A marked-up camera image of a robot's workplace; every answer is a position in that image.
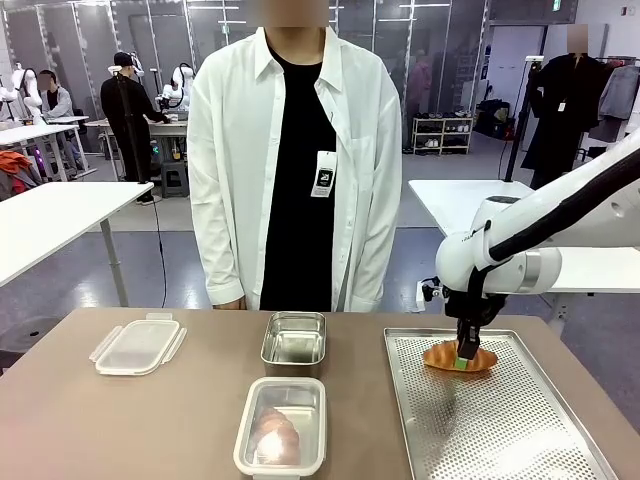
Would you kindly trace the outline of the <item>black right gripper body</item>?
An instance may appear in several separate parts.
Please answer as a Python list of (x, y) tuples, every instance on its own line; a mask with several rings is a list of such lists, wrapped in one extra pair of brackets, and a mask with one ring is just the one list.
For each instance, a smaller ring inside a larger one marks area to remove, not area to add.
[(484, 327), (489, 325), (504, 308), (506, 296), (490, 294), (473, 296), (468, 292), (458, 292), (444, 287), (445, 315), (457, 320), (457, 329), (465, 325)]

